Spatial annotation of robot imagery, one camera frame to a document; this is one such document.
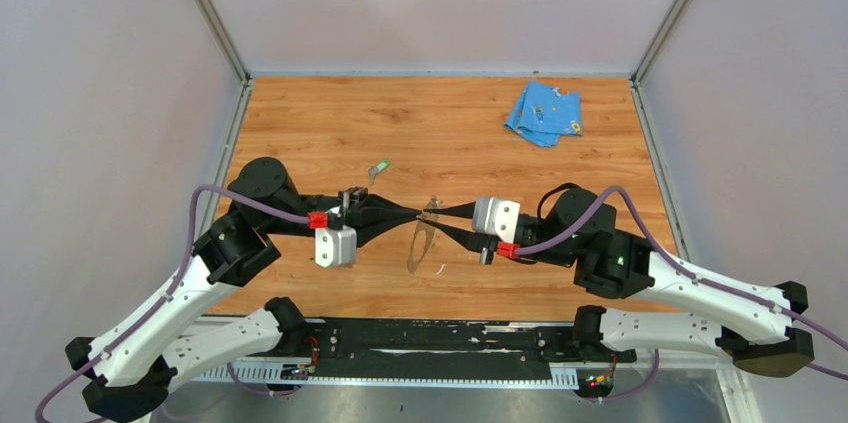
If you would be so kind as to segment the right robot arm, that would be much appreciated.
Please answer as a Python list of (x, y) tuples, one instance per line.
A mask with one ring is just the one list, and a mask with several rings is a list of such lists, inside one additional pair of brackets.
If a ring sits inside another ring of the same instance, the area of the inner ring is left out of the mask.
[(442, 231), (484, 263), (502, 256), (570, 267), (575, 284), (592, 295), (670, 306), (667, 313), (580, 307), (570, 335), (580, 358), (636, 349), (687, 351), (773, 378), (792, 376), (814, 361), (812, 335), (795, 326), (808, 306), (803, 285), (750, 284), (685, 261), (646, 232), (618, 229), (616, 209), (576, 184), (559, 186), (551, 197), (548, 213), (531, 215), (514, 201), (481, 196), (444, 209), (447, 216), (469, 219), (469, 229), (443, 225)]

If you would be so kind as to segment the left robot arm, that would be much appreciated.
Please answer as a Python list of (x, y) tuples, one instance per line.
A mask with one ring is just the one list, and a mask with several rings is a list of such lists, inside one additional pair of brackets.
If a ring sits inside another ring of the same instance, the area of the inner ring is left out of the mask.
[(280, 257), (275, 235), (311, 237), (319, 265), (344, 267), (370, 240), (419, 215), (361, 187), (303, 194), (272, 157), (250, 161), (222, 195), (228, 211), (204, 233), (190, 234), (182, 262), (156, 293), (105, 334), (66, 346), (71, 367), (88, 380), (82, 395), (90, 412), (130, 422), (196, 376), (240, 357), (317, 356), (319, 344), (287, 297), (206, 334), (190, 336), (187, 329)]

